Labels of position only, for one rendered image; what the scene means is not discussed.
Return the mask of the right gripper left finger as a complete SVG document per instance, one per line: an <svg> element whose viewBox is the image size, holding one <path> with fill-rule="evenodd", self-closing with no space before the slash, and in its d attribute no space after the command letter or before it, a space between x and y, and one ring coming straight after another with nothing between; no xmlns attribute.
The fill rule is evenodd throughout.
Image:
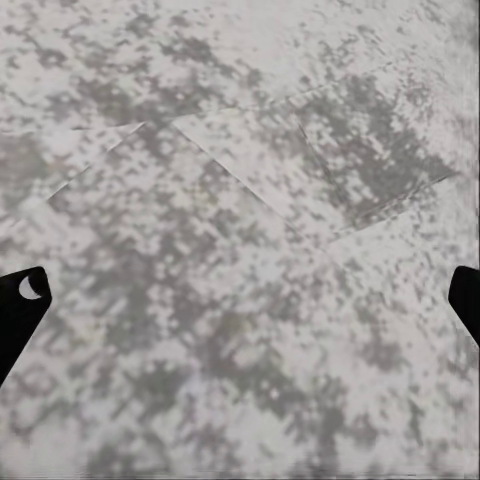
<svg viewBox="0 0 480 480"><path fill-rule="evenodd" d="M42 266L0 276L0 385L52 304Z"/></svg>

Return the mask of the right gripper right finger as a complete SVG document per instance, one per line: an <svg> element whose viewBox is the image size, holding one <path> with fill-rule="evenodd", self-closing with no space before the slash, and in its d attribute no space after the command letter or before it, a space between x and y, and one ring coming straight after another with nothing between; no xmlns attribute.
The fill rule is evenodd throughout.
<svg viewBox="0 0 480 480"><path fill-rule="evenodd" d="M480 347L480 270L456 266L448 302Z"/></svg>

